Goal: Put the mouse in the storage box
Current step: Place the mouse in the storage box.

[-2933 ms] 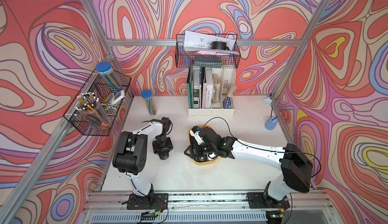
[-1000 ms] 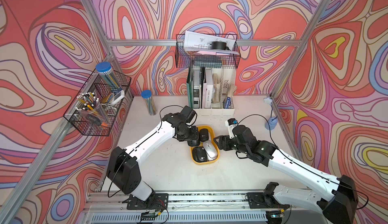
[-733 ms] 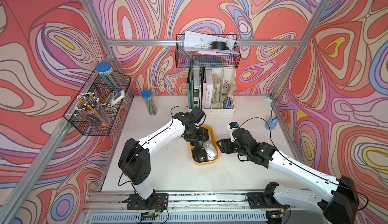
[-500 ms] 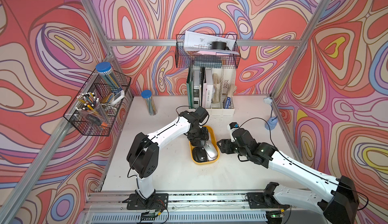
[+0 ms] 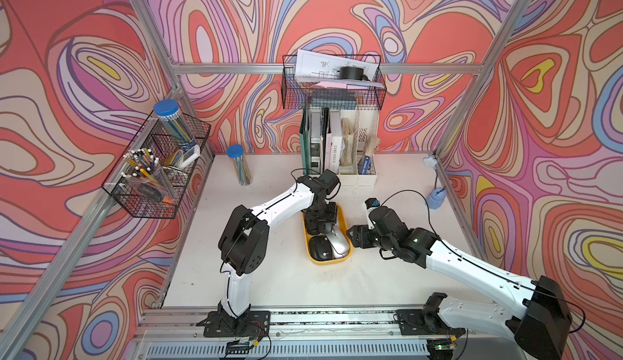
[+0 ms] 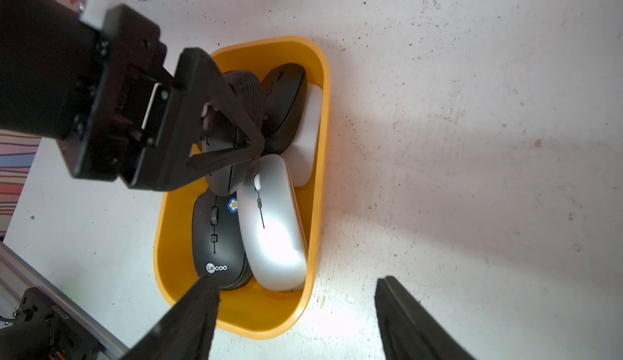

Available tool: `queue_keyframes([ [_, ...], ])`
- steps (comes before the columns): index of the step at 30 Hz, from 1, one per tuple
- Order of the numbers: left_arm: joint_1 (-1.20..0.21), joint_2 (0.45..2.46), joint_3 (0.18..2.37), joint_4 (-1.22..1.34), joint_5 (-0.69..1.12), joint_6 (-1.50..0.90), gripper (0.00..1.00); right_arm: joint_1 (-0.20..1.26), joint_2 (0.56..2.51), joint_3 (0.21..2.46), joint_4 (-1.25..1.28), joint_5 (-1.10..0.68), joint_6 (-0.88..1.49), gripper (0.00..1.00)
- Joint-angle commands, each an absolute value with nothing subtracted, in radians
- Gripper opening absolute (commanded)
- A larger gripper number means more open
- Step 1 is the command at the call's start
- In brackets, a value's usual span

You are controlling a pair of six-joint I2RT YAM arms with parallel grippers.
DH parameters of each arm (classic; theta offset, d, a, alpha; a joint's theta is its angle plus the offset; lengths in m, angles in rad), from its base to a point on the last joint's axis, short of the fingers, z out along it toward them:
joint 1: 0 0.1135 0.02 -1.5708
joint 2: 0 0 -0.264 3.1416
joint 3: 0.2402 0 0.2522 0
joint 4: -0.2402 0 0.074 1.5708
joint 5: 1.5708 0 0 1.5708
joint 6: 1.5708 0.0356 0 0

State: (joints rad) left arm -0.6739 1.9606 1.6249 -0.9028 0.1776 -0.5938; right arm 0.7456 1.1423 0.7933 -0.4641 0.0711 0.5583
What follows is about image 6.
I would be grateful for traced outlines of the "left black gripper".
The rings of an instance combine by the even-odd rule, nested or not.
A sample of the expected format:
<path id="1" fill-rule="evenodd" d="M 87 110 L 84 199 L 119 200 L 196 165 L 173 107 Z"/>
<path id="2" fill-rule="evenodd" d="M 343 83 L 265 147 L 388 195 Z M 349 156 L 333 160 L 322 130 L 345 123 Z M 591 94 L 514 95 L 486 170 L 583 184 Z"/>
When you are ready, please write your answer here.
<path id="1" fill-rule="evenodd" d="M 214 59 L 187 48 L 170 73 L 165 55 L 157 24 L 128 6 L 106 13 L 68 94 L 71 128 L 58 141 L 73 178 L 175 191 L 261 154 L 264 137 Z M 211 109 L 242 139 L 194 154 Z"/>

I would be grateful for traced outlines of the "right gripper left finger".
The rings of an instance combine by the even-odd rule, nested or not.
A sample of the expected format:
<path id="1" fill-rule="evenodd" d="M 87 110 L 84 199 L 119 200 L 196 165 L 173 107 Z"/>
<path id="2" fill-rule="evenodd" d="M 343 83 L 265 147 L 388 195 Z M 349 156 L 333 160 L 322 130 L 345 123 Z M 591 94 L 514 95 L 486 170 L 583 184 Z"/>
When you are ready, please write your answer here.
<path id="1" fill-rule="evenodd" d="M 207 359 L 219 306 L 216 279 L 200 277 L 123 358 Z"/>

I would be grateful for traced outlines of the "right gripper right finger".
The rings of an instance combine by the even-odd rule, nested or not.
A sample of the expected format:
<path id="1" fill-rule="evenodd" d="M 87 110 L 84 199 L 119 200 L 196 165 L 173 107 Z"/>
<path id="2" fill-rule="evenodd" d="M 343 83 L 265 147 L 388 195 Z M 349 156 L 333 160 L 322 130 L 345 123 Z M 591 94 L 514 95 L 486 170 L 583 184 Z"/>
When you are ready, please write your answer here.
<path id="1" fill-rule="evenodd" d="M 392 276 L 376 282 L 375 307 L 387 359 L 472 359 Z"/>

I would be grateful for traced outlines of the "yellow storage tray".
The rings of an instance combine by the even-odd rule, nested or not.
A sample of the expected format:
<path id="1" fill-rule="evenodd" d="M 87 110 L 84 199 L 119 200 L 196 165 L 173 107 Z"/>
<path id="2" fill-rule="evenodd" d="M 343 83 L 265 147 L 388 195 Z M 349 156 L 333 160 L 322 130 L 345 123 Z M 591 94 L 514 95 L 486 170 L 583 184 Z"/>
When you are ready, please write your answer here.
<path id="1" fill-rule="evenodd" d="M 303 66 L 308 81 L 323 90 L 320 135 L 312 178 L 296 189 L 299 213 L 308 243 L 308 272 L 300 292 L 280 293 L 261 287 L 256 280 L 241 290 L 225 291 L 217 327 L 253 340 L 270 340 L 290 330 L 305 312 L 311 298 L 320 260 L 326 158 L 331 106 L 331 69 L 322 49 L 311 40 L 284 36 L 221 48 L 212 54 L 221 71 L 249 70 L 263 78 L 272 68 L 293 62 Z M 196 283 L 192 261 L 191 214 L 196 198 L 207 189 L 206 181 L 163 196 L 153 251 L 157 285 L 163 298 L 175 305 Z"/>

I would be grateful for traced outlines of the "black mouse with flower sticker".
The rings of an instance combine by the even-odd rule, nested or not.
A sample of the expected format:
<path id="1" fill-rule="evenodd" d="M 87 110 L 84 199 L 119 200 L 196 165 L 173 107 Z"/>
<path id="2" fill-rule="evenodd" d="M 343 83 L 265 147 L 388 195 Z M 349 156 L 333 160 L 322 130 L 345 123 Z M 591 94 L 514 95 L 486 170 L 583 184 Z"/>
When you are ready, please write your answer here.
<path id="1" fill-rule="evenodd" d="M 192 257 L 199 277 L 213 277 L 220 290 L 245 287 L 252 271 L 243 247 L 235 194 L 215 195 L 206 190 L 193 207 Z"/>

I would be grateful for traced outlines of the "silver mouse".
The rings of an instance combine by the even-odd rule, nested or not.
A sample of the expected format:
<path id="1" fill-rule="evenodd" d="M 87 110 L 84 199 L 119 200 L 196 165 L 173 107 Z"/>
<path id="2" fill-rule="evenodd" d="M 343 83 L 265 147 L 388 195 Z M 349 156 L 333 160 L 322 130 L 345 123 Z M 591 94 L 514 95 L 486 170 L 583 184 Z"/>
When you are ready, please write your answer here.
<path id="1" fill-rule="evenodd" d="M 253 161 L 236 198 L 243 247 L 256 281 L 266 290 L 302 290 L 308 248 L 285 160 L 271 154 Z"/>

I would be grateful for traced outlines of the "white mouse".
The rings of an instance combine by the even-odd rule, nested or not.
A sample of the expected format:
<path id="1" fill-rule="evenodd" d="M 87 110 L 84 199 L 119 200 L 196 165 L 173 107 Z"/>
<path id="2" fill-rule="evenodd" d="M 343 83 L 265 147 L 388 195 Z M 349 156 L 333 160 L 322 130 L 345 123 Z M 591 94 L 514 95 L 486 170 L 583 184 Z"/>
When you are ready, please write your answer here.
<path id="1" fill-rule="evenodd" d="M 308 184 L 311 179 L 316 147 L 321 124 L 323 90 L 315 84 L 308 84 L 306 104 L 294 140 L 282 153 L 287 163 L 294 188 Z"/>

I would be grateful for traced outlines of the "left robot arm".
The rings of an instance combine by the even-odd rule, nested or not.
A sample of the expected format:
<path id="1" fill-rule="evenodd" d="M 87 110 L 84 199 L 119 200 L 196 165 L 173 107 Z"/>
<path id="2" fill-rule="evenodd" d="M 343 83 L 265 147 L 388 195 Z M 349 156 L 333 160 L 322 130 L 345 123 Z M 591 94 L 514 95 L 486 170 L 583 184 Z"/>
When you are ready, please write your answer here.
<path id="1" fill-rule="evenodd" d="M 164 66 L 157 24 L 128 6 L 100 28 L 53 0 L 1 0 L 1 127 L 56 140 L 71 176 L 174 191 L 256 159 L 261 87 L 204 50 Z"/>

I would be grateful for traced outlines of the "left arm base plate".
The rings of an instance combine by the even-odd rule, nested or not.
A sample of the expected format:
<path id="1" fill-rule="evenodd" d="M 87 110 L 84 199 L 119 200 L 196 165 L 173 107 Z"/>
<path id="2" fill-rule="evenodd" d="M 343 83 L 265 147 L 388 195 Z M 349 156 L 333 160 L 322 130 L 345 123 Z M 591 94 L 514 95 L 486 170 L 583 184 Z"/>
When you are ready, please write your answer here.
<path id="1" fill-rule="evenodd" d="M 1 317 L 2 359 L 96 359 L 99 341 L 38 288 L 25 290 L 11 317 Z"/>

